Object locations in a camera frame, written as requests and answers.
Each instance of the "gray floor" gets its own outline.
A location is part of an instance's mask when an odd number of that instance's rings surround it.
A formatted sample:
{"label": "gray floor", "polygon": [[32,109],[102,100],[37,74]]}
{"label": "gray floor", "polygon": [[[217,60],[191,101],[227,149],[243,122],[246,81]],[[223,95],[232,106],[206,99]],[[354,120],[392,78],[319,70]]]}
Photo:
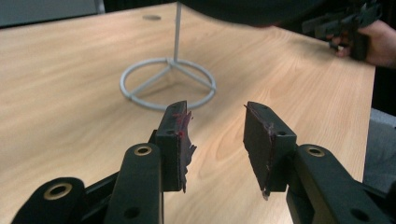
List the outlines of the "gray floor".
{"label": "gray floor", "polygon": [[396,117],[372,109],[363,183],[388,192],[396,181]]}

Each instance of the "wooden table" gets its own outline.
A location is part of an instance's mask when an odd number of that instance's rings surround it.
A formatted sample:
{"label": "wooden table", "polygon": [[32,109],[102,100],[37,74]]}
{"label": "wooden table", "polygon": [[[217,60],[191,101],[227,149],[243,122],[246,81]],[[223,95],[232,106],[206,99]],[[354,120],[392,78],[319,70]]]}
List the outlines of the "wooden table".
{"label": "wooden table", "polygon": [[[1,223],[43,183],[74,176],[89,186],[118,171],[128,147],[148,141],[163,113],[126,100],[120,74],[132,63],[173,56],[175,15],[171,4],[0,31]],[[165,193],[165,223],[291,223],[286,194],[266,202],[249,164],[242,143],[247,101],[272,107],[298,144],[326,147],[361,180],[372,66],[338,59],[311,38],[188,9],[179,57],[209,70],[218,91],[192,111],[190,138],[198,148],[187,193]],[[160,69],[139,70],[127,86]],[[207,89],[174,74],[142,94],[171,104]]]}

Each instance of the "person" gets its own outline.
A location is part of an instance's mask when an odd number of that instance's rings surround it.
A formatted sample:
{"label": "person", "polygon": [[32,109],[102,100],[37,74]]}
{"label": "person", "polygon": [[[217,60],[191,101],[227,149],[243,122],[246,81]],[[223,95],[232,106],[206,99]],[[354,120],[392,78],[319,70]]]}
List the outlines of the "person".
{"label": "person", "polygon": [[[387,68],[396,68],[396,31],[383,21],[375,21],[372,24],[358,30],[362,35],[369,36],[366,62]],[[336,45],[346,43],[344,37],[333,37],[332,42]],[[350,48],[338,50],[338,57],[346,57]]]}
{"label": "person", "polygon": [[[396,77],[396,31],[383,21],[360,28],[359,33],[367,35],[366,62],[393,71]],[[346,44],[345,37],[331,37],[336,45]],[[350,48],[345,47],[335,52],[338,57],[347,57]],[[367,150],[364,164],[363,183],[375,189],[388,192],[396,181],[396,117],[372,108]]]}

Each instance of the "table top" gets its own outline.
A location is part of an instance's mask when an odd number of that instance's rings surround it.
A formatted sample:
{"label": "table top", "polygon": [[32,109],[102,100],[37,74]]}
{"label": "table top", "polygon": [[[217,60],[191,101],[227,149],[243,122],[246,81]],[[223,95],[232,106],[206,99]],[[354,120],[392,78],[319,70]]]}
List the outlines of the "table top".
{"label": "table top", "polygon": [[[160,20],[145,20],[147,15]],[[89,186],[120,169],[126,149],[147,142],[162,112],[128,101],[131,64],[172,57],[176,5],[147,7],[0,31],[0,223],[60,176]],[[257,29],[182,10],[179,58],[217,81],[192,110],[187,192],[164,194],[165,223],[291,223],[285,193],[262,194],[243,145],[247,101],[270,106],[297,143],[329,149],[362,179],[375,69],[339,59],[327,44],[279,28]],[[163,67],[139,69],[136,86]],[[208,89],[177,72],[141,97],[161,104]]]}

